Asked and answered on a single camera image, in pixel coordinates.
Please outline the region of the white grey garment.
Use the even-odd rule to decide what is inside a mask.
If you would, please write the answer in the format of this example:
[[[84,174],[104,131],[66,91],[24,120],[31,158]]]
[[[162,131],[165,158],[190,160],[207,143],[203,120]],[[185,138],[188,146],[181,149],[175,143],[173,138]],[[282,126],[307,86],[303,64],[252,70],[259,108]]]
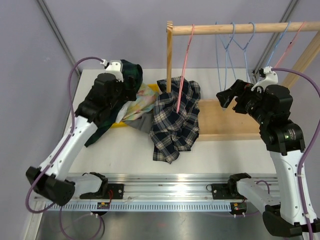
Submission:
[[[131,102],[127,102],[119,110],[115,119],[115,123],[119,124],[120,122],[132,121],[132,115],[132,104]]]

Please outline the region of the dark green plaid skirt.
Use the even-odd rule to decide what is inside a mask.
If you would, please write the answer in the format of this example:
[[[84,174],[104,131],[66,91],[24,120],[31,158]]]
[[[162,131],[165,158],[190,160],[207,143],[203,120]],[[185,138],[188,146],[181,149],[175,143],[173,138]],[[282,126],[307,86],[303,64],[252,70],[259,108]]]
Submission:
[[[123,79],[133,76],[137,82],[136,93],[143,83],[143,69],[139,64],[133,64],[121,60]],[[118,112],[129,101],[118,100],[116,97],[116,79],[110,73],[101,73],[94,80],[94,85],[85,100],[78,106],[76,115],[82,113],[89,122],[97,125],[95,133],[86,141],[85,147],[89,147],[98,141],[115,123]]]

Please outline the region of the navy white plaid skirt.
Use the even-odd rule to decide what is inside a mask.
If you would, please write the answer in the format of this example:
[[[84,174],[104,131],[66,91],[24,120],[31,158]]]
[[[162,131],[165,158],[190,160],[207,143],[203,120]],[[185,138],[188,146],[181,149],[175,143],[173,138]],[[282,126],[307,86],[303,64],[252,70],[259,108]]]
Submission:
[[[153,161],[171,164],[180,152],[191,151],[200,135],[199,101],[201,87],[196,81],[184,80],[180,99],[178,98],[181,78],[171,79],[171,92],[167,93],[167,80],[157,81],[161,94],[156,97],[153,107],[153,121],[149,136],[154,144]]]

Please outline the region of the pink wire hanger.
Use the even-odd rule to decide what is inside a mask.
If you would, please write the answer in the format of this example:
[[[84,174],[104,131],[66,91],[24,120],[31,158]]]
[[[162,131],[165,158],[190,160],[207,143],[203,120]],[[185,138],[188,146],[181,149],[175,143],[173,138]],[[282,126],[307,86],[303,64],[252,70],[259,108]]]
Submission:
[[[280,57],[280,59],[278,60],[278,62],[276,63],[276,65],[274,66],[275,68],[279,68],[282,64],[282,62],[286,59],[286,57],[289,55],[289,53],[292,51],[293,46],[295,45],[296,41],[298,40],[298,36],[300,34],[300,31],[302,30],[302,28],[305,26],[307,22],[304,21],[302,23],[302,25],[300,26],[300,28],[298,29],[298,31],[296,32],[296,34],[294,35],[293,39],[290,41],[290,43],[288,44],[287,48],[285,49],[284,53],[282,54],[282,56]]]
[[[191,30],[191,35],[189,36],[185,56],[184,56],[184,62],[182,66],[182,71],[181,71],[181,76],[180,76],[180,85],[179,85],[179,92],[178,92],[178,99],[177,99],[177,106],[176,106],[176,113],[179,113],[180,106],[181,106],[181,98],[182,98],[182,91],[183,91],[183,85],[184,85],[184,80],[185,80],[185,72],[186,72],[186,67],[187,67],[187,61],[188,61],[188,55],[189,55],[189,49],[190,45],[193,39],[194,35],[194,30],[195,30],[195,25],[192,25],[192,30]]]

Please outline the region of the grey pleated skirt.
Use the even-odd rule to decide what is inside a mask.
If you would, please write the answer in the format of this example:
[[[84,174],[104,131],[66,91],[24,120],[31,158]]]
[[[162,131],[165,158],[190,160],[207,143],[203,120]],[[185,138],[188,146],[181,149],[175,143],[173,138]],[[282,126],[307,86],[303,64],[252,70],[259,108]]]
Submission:
[[[136,130],[149,134],[153,126],[154,113],[153,111],[143,113],[135,120],[126,120],[124,123]]]

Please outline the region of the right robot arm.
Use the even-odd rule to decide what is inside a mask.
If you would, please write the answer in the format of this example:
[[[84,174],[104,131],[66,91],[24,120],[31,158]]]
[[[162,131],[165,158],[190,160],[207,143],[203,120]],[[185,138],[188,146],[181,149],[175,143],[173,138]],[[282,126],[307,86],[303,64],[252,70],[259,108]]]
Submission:
[[[216,97],[222,108],[235,100],[232,109],[250,115],[259,124],[260,137],[276,170],[280,198],[263,191],[246,173],[230,176],[228,195],[242,195],[249,200],[262,214],[264,226],[272,236],[292,238],[309,233],[313,239],[319,231],[319,219],[307,196],[300,163],[306,153],[303,132],[289,120],[293,103],[290,90],[278,84],[254,86],[238,79]]]

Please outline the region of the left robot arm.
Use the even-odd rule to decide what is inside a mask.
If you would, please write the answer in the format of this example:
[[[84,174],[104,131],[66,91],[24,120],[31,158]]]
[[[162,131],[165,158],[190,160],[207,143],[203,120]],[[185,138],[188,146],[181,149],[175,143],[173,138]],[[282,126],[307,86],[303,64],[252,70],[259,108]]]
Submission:
[[[90,172],[71,180],[69,170],[89,138],[127,101],[135,101],[140,81],[132,75],[118,79],[115,72],[100,73],[84,100],[78,105],[71,126],[59,144],[26,177],[32,190],[58,206],[66,205],[74,195],[102,199],[107,196],[108,178]]]

